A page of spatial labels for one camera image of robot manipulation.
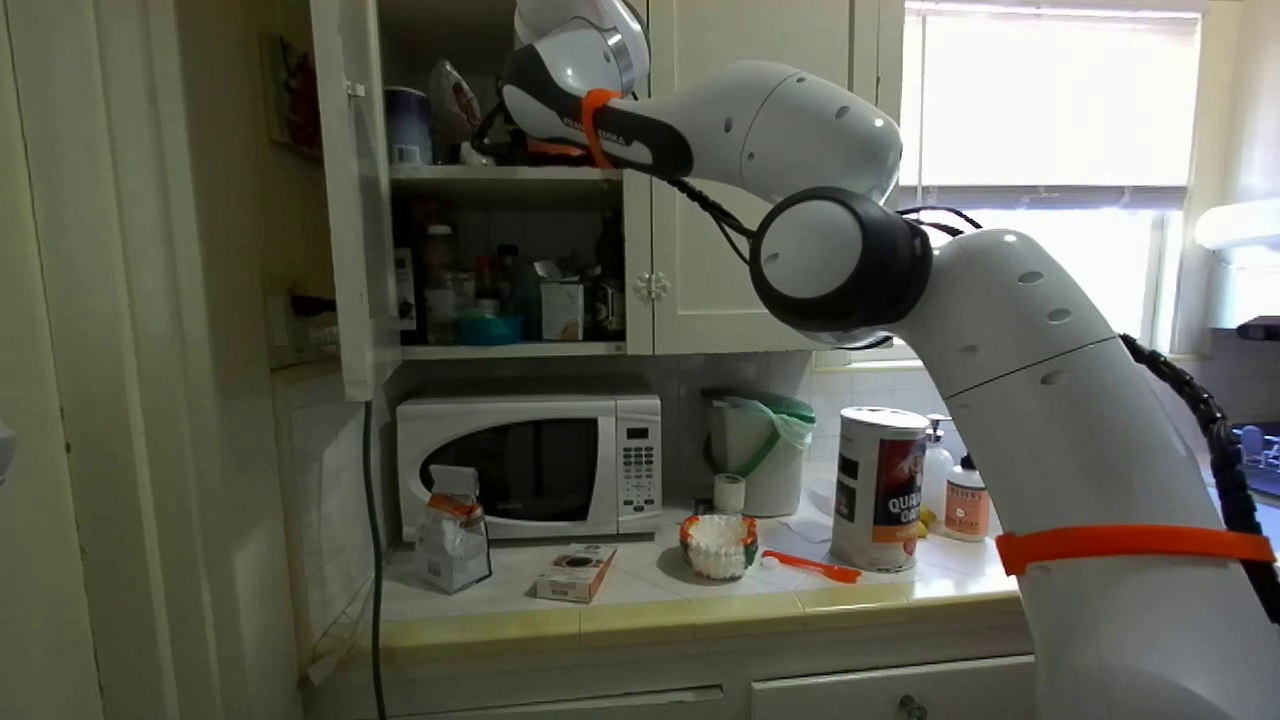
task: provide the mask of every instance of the robotic arm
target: robotic arm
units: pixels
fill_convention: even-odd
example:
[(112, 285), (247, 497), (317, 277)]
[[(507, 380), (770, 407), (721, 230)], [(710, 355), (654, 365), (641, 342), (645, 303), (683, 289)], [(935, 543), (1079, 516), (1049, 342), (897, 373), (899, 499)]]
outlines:
[[(1225, 521), (1259, 534), (1214, 399), (1122, 342), (1031, 235), (979, 230), (932, 248), (884, 208), (899, 135), (881, 110), (781, 64), (732, 64), (674, 101), (634, 101), (648, 49), (620, 0), (520, 0), (515, 28), (530, 49), (503, 83), (507, 118), (678, 189), (705, 175), (770, 201), (763, 223), (742, 230), (763, 310), (833, 348), (904, 337), (983, 461), (1007, 534), (1220, 534)], [(1225, 450), (1220, 499), (1146, 365), (1193, 398)], [(1083, 557), (1031, 566), (1021, 595), (1045, 720), (1280, 714), (1270, 559)]]

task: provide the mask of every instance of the microwave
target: microwave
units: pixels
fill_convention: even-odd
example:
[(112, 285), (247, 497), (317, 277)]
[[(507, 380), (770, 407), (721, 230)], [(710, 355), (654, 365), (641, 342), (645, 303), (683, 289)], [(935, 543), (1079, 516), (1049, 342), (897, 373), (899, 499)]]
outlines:
[(645, 538), (665, 508), (654, 394), (412, 398), (397, 405), (402, 538), (472, 474), (492, 539)]

